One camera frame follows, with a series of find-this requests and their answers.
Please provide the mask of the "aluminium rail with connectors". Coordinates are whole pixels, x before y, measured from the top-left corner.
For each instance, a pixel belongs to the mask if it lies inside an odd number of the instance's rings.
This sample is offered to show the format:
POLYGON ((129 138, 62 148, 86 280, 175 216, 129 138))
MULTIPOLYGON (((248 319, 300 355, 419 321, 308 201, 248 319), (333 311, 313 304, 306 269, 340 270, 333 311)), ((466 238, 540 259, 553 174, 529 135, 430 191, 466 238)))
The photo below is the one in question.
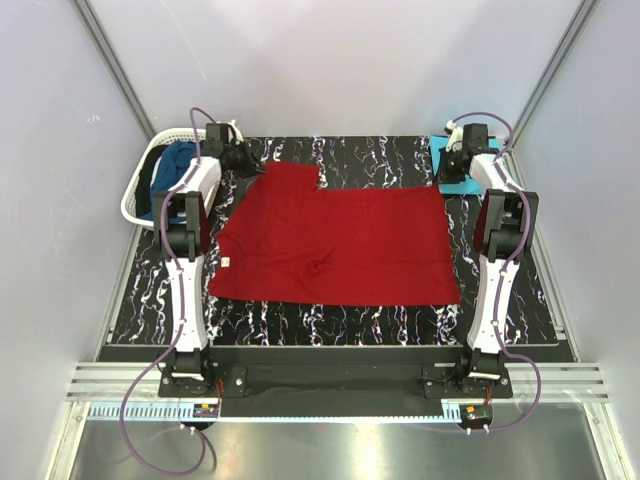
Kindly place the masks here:
POLYGON ((452 424, 462 429, 488 430, 493 410, 484 404, 418 402, 415 409, 398 404, 337 405, 320 401, 291 404, 283 401, 249 403, 240 400, 212 401, 97 401, 88 407, 91 420, 182 421, 184 423, 335 423, 335 424, 452 424))

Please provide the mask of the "blue t shirt in basket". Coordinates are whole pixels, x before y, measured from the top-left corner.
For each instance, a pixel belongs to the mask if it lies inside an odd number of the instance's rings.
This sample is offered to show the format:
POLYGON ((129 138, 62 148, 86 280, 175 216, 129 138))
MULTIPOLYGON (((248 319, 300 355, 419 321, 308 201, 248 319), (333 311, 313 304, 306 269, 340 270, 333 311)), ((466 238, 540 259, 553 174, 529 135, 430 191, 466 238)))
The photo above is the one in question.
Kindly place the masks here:
MULTIPOLYGON (((190 141, 174 141, 166 146, 153 172, 151 207, 157 192, 170 190, 184 176, 196 153, 196 144, 190 141)), ((140 219, 151 220, 152 209, 147 217, 140 219)))

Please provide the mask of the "black garment in basket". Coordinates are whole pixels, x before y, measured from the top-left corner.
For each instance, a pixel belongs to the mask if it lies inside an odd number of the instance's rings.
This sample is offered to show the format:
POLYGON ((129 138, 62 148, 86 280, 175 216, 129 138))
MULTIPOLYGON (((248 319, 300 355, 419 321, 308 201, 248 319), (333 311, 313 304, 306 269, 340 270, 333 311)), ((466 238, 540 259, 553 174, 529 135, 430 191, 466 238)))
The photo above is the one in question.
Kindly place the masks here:
POLYGON ((151 185, 152 177, 158 160, 167 148, 166 145, 153 147, 143 160, 138 174, 138 184, 135 189, 135 211, 137 218, 147 217, 151 213, 151 185))

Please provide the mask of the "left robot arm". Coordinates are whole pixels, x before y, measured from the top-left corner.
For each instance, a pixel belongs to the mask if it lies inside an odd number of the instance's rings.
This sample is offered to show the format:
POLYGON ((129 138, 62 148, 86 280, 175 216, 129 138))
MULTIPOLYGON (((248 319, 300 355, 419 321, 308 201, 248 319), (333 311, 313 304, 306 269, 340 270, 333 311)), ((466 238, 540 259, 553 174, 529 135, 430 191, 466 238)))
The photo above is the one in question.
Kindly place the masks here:
POLYGON ((202 311, 202 270, 211 248, 208 215, 222 174, 264 172, 235 121, 210 122, 163 151, 151 184, 151 221, 170 280, 173 331, 160 355, 167 384, 214 381, 202 311))

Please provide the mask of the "white perforated laundry basket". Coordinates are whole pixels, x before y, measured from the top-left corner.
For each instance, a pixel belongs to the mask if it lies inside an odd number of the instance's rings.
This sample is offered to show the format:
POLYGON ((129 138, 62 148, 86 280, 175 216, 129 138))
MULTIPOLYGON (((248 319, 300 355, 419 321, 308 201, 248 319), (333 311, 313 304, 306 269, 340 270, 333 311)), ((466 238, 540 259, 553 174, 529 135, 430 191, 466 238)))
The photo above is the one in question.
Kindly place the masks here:
POLYGON ((153 229, 153 221, 151 220, 143 220, 136 217, 135 211, 135 189, 138 184, 138 174, 142 167, 143 160, 145 156, 149 153, 152 147, 161 144, 171 144, 174 141, 190 141, 194 142, 195 136, 192 128, 170 128, 161 131, 157 135, 155 135, 152 140, 147 145, 144 153, 142 154, 138 164, 135 167, 134 174, 129 181, 129 184, 125 190, 125 193, 122 197, 120 210, 123 217, 131 222, 134 225, 140 226, 141 228, 152 230, 153 229))

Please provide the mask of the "red t shirt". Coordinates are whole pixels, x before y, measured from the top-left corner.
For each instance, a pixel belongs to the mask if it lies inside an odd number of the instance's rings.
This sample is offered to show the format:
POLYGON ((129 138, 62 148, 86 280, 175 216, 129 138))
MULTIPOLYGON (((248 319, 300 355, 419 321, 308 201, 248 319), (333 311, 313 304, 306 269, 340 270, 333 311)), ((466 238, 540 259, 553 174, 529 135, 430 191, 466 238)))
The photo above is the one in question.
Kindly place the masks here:
POLYGON ((457 304, 435 186, 322 189, 318 167, 267 164, 217 236, 210 295, 325 306, 457 304))

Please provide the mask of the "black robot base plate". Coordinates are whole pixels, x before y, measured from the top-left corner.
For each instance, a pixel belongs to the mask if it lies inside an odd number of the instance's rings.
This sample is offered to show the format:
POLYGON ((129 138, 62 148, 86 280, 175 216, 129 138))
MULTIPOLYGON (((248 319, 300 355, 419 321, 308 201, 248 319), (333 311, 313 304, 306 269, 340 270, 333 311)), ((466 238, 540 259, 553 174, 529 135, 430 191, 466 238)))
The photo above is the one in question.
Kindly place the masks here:
POLYGON ((255 389, 302 391, 407 387, 427 398, 486 400, 513 396, 502 354, 469 353, 461 346, 209 347, 171 353, 161 384, 230 396, 255 389))

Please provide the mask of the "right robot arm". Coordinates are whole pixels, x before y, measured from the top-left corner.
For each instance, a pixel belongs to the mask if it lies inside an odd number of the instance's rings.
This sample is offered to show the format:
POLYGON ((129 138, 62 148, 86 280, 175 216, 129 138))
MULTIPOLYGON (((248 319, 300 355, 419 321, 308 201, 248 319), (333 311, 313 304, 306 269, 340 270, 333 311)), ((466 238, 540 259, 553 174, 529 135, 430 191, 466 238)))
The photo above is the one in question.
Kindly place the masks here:
POLYGON ((531 248, 539 197, 507 172, 503 153, 490 146, 488 126, 454 120, 445 126, 447 144, 439 149, 440 186, 473 180, 483 200, 473 234, 479 255, 479 288, 473 322, 453 371, 460 385, 495 385, 506 373, 505 329, 510 295, 524 255, 531 248))

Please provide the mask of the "folded cyan t shirt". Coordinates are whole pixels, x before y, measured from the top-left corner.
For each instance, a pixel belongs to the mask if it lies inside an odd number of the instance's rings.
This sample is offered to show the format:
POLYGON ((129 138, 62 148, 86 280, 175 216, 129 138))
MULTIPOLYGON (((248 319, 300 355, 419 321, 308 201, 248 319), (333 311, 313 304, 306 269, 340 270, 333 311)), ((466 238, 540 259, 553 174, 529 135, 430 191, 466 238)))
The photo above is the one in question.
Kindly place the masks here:
POLYGON ((444 195, 481 195, 488 189, 501 189, 504 180, 495 162, 498 149, 497 144, 489 146, 492 153, 476 155, 471 162, 470 174, 465 181, 439 181, 438 166, 440 161, 439 149, 447 143, 447 137, 434 137, 430 140, 430 153, 434 173, 434 183, 444 195))

